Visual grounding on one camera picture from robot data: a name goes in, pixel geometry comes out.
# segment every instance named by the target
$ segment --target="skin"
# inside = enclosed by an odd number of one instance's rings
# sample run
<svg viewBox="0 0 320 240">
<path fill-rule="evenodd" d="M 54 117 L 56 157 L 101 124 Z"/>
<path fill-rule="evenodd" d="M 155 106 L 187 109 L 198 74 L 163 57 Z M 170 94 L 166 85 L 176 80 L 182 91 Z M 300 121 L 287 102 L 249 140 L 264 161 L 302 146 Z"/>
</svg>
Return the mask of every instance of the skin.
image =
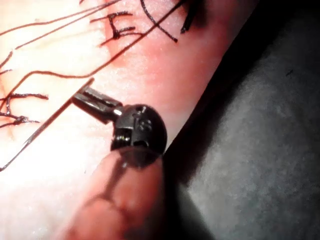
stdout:
<svg viewBox="0 0 320 240">
<path fill-rule="evenodd" d="M 176 2 L 147 0 L 146 7 L 157 20 Z M 186 11 L 178 9 L 161 24 L 178 38 L 178 43 L 155 29 L 97 73 L 92 88 L 124 104 L 153 106 L 166 124 L 169 145 L 193 111 L 256 2 L 207 0 L 206 23 L 193 25 L 183 35 L 180 35 L 180 28 Z M 35 21 L 50 21 L 101 3 L 86 0 L 79 6 L 77 0 L 0 0 L 0 32 Z M 140 1 L 122 0 L 103 12 L 15 51 L 1 69 L 13 71 L 0 77 L 0 97 L 30 71 L 83 75 L 108 61 L 137 36 L 97 47 L 112 32 L 102 21 L 93 24 L 89 21 L 119 11 L 130 11 L 134 16 L 118 17 L 115 21 L 118 29 L 135 26 L 136 32 L 143 32 L 152 26 Z M 0 62 L 12 48 L 67 22 L 69 20 L 29 27 L 0 36 Z M 13 100 L 12 113 L 43 122 L 86 80 L 33 75 L 15 92 L 46 94 L 49 100 Z M 0 124 L 6 121 L 7 118 L 0 117 Z M 39 124 L 31 123 L 0 129 L 1 166 L 38 127 Z M 0 173 L 0 239 L 48 239 L 53 236 L 61 222 L 74 212 L 75 203 L 92 172 L 109 153 L 111 135 L 110 124 L 103 125 L 75 106 L 69 107 Z"/>
</svg>

